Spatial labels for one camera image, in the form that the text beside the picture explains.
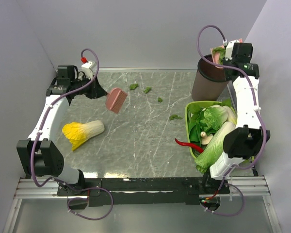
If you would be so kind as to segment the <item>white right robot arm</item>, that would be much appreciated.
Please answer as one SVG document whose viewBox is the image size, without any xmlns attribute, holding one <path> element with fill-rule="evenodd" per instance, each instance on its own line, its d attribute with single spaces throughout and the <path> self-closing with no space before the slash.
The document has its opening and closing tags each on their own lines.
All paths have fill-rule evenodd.
<svg viewBox="0 0 291 233">
<path fill-rule="evenodd" d="M 235 90 L 237 124 L 224 138 L 223 153 L 210 167 L 211 177 L 202 181 L 202 188 L 207 193 L 215 192 L 219 188 L 218 180 L 227 177 L 244 160 L 250 157 L 258 160 L 270 139 L 270 131 L 260 115 L 259 67 L 251 62 L 253 46 L 233 40 L 225 44 L 225 49 L 221 67 Z"/>
</svg>

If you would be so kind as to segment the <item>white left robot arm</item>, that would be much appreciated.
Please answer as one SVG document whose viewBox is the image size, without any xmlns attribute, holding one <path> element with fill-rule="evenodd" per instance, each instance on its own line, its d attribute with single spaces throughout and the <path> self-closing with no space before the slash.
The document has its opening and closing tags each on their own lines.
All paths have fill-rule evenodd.
<svg viewBox="0 0 291 233">
<path fill-rule="evenodd" d="M 75 195 L 85 192 L 86 182 L 81 170 L 66 164 L 63 155 L 56 147 L 54 138 L 61 120 L 78 95 L 98 99 L 108 93 L 97 80 L 99 66 L 89 61 L 81 66 L 58 66 L 57 75 L 46 90 L 45 105 L 34 130 L 26 140 L 19 140 L 16 146 L 22 167 L 36 186 L 42 187 L 37 177 L 46 177 L 67 186 Z"/>
</svg>

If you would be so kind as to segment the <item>pink hand brush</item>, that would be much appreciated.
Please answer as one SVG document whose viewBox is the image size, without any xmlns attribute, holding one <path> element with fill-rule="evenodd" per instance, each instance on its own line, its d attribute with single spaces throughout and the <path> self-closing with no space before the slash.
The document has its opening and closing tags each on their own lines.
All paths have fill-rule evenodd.
<svg viewBox="0 0 291 233">
<path fill-rule="evenodd" d="M 118 114 L 127 96 L 128 94 L 121 88 L 112 89 L 111 92 L 107 95 L 105 102 L 106 108 Z"/>
</svg>

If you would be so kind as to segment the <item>yellow white napa cabbage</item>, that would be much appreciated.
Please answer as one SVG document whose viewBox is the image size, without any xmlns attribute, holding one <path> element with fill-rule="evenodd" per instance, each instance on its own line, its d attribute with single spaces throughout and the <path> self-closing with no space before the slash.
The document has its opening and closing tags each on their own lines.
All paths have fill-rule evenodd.
<svg viewBox="0 0 291 233">
<path fill-rule="evenodd" d="M 84 124 L 78 122 L 65 124 L 62 128 L 62 133 L 71 143 L 72 151 L 75 151 L 87 140 L 103 133 L 104 130 L 103 122 L 95 120 Z"/>
</svg>

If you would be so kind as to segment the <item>pink plastic dustpan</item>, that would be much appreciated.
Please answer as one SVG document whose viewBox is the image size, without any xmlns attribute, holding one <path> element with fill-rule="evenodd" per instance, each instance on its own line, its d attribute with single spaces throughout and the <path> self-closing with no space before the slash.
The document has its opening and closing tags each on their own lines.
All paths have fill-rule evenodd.
<svg viewBox="0 0 291 233">
<path fill-rule="evenodd" d="M 212 61 L 216 64 L 217 68 L 218 65 L 222 65 L 223 61 L 229 61 L 232 59 L 232 52 L 233 52 L 233 47 L 235 43 L 242 43 L 243 40 L 237 39 L 237 40 L 232 40 L 230 42 L 224 42 L 223 45 L 212 48 L 211 51 L 211 56 L 212 56 Z"/>
</svg>

